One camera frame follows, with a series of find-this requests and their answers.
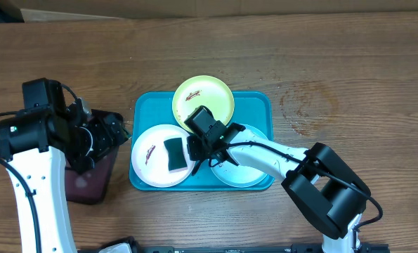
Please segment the green pink sponge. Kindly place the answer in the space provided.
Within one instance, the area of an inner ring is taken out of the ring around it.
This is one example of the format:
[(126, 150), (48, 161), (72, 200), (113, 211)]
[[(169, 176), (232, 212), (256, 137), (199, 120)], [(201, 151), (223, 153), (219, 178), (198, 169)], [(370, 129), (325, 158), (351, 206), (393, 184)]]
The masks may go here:
[(170, 172), (175, 172), (187, 167), (187, 162), (183, 152), (183, 140), (181, 137), (165, 140), (164, 147), (168, 152), (168, 170)]

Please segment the white plate with stain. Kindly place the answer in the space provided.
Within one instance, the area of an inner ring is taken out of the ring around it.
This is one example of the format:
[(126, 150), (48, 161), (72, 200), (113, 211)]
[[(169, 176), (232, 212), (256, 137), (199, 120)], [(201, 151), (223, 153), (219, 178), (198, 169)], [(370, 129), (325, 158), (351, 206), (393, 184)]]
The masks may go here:
[[(164, 141), (181, 137), (187, 167), (175, 172), (168, 170), (168, 152)], [(131, 151), (131, 165), (138, 178), (149, 186), (168, 188), (188, 178), (195, 166), (187, 151), (189, 133), (179, 126), (160, 124), (144, 131), (136, 140)]]

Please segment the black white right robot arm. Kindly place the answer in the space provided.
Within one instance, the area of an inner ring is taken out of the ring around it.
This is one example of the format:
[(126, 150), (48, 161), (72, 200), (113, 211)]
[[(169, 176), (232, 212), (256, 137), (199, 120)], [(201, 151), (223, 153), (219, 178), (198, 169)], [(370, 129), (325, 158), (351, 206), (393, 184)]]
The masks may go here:
[(292, 148), (261, 138), (241, 124), (215, 120), (199, 106), (185, 120), (192, 160), (210, 167), (251, 167), (280, 181), (306, 220), (324, 235), (324, 252), (359, 252), (360, 219), (371, 192), (329, 146)]

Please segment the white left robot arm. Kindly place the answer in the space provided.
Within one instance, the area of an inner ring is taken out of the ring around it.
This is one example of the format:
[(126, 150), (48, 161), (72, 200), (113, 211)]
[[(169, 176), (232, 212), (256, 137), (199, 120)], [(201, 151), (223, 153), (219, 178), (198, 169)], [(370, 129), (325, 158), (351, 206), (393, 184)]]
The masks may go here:
[(0, 121), (0, 164), (13, 185), (23, 252), (76, 252), (68, 202), (105, 198), (119, 146), (130, 138), (123, 117), (92, 110), (52, 79), (22, 84), (24, 108)]

